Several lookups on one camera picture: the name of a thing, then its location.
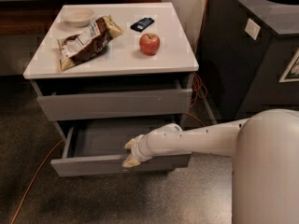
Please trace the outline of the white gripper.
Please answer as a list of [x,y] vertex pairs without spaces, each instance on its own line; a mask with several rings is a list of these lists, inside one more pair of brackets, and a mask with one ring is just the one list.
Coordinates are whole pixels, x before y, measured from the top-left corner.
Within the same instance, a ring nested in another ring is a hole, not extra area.
[[147,136],[141,134],[135,138],[129,140],[125,146],[125,149],[131,149],[131,155],[128,156],[126,160],[122,163],[123,168],[132,168],[141,164],[143,161],[150,160],[153,155],[149,150],[147,144]]

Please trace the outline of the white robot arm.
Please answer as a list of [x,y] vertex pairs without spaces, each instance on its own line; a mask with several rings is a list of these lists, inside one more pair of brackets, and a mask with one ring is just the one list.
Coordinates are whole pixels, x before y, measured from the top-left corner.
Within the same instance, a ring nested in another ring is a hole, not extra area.
[[140,134],[125,148],[125,168],[183,151],[230,156],[232,224],[299,224],[298,111],[271,109],[188,131],[171,123]]

